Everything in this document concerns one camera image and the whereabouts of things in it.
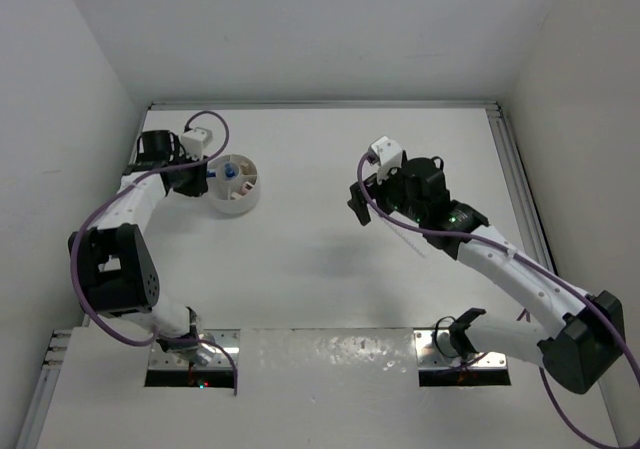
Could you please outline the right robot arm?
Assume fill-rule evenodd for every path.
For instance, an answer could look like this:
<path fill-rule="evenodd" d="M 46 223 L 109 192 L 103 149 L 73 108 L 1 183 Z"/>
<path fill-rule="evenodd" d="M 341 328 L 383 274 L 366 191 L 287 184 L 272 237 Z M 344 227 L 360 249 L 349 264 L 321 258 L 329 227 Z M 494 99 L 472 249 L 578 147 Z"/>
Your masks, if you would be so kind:
<path fill-rule="evenodd" d="M 472 307 L 436 328 L 440 355 L 466 362 L 499 352 L 545 370 L 559 385 L 584 394 L 630 350 L 620 300 L 603 290 L 579 289 L 517 250 L 472 206 L 451 197 L 439 157 L 410 159 L 404 152 L 388 163 L 372 153 L 359 162 L 349 207 L 361 225 L 376 212 L 388 222 L 419 233 L 435 249 L 478 272 L 522 306 L 532 322 L 518 325 Z M 375 166 L 364 177 L 362 166 Z"/>

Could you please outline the small blue-capped glue bottle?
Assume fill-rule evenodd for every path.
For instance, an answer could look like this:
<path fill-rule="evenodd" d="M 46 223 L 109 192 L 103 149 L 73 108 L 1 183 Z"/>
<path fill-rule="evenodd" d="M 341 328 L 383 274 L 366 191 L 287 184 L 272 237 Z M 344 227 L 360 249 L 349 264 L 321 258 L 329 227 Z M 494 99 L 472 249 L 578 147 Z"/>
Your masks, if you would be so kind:
<path fill-rule="evenodd" d="M 228 162 L 218 168 L 218 173 L 224 181 L 231 181 L 240 174 L 240 169 L 235 163 Z"/>

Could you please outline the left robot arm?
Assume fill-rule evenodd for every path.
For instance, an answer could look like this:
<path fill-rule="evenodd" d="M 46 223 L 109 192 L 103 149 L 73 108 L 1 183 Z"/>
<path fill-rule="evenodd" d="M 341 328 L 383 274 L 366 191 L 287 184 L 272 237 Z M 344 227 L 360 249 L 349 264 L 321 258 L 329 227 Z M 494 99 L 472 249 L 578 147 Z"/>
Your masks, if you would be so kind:
<path fill-rule="evenodd" d="M 68 242 L 78 245 L 74 274 L 97 317 L 132 322 L 155 335 L 164 351 L 185 358 L 197 350 L 197 315 L 161 292 L 144 231 L 169 193 L 200 197 L 207 192 L 202 161 L 212 139 L 208 129 L 141 133 L 118 200 Z"/>

